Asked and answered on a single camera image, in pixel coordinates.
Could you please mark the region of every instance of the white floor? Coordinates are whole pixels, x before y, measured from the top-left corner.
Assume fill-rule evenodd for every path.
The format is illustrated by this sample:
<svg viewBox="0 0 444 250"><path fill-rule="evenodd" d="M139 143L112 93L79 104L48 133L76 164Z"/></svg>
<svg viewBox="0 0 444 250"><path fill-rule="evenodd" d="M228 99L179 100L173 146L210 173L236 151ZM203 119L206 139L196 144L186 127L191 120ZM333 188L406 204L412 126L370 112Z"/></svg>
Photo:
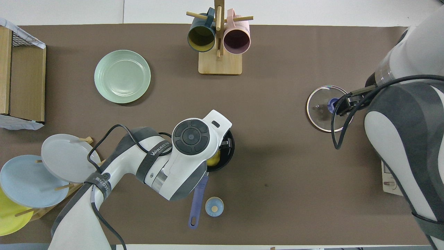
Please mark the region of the white floor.
<svg viewBox="0 0 444 250"><path fill-rule="evenodd" d="M16 25L185 23L186 11L206 12L212 0L0 0L0 17ZM439 0L227 0L225 10L254 16L250 24L410 26Z"/></svg>

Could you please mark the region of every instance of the gray strap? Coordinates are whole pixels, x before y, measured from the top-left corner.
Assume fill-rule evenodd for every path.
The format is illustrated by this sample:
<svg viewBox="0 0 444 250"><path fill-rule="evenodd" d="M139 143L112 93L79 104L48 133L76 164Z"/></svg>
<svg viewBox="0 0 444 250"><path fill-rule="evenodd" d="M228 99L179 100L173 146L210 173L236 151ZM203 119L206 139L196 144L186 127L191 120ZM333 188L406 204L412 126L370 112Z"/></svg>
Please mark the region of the gray strap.
<svg viewBox="0 0 444 250"><path fill-rule="evenodd" d="M105 201L111 194L111 183L108 181L109 174L99 174L98 172L92 173L87 179L86 183L91 183L98 187L103 194L103 200Z"/></svg>
<svg viewBox="0 0 444 250"><path fill-rule="evenodd" d="M426 235L433 236L437 239L444 240L444 223L432 221L426 217L412 213L416 222Z"/></svg>
<svg viewBox="0 0 444 250"><path fill-rule="evenodd" d="M148 171L150 171L150 168L153 166L154 162L157 160L161 153L169 149L171 146L171 143L166 140L163 140L159 142L156 146L154 146L154 148L152 148L150 152L147 153L145 158L140 163L140 166L136 172L136 178L142 183L145 183L145 177L147 176Z"/></svg>

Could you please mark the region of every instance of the small blue round lid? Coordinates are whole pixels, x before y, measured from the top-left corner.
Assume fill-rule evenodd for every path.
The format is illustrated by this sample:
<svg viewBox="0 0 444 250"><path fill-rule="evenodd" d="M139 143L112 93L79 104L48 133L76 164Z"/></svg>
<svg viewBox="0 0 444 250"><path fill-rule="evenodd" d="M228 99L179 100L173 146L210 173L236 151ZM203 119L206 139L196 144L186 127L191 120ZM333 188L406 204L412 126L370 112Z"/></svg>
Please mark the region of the small blue round lid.
<svg viewBox="0 0 444 250"><path fill-rule="evenodd" d="M211 197L205 203L205 211L212 217L217 217L223 212L223 201L219 197Z"/></svg>

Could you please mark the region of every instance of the light green plate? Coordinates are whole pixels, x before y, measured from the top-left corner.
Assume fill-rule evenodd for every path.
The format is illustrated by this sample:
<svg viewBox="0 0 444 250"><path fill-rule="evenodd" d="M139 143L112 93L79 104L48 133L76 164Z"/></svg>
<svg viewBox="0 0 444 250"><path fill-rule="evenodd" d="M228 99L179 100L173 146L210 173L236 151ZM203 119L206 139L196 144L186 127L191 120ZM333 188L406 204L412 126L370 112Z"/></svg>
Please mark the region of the light green plate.
<svg viewBox="0 0 444 250"><path fill-rule="evenodd" d="M147 61L131 50L116 50L104 56L94 72L95 87L107 100L128 103L148 89L151 71Z"/></svg>

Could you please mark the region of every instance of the yellow plate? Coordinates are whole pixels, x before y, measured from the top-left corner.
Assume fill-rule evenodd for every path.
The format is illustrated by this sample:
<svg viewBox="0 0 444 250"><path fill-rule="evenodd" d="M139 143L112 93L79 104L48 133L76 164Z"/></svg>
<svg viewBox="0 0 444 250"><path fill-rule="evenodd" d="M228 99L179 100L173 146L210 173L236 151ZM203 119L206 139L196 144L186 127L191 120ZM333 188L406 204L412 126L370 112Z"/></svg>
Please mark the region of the yellow plate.
<svg viewBox="0 0 444 250"><path fill-rule="evenodd" d="M12 234L24 227L31 219L34 212L15 217L15 214L30 208L11 201L0 188L0 236Z"/></svg>

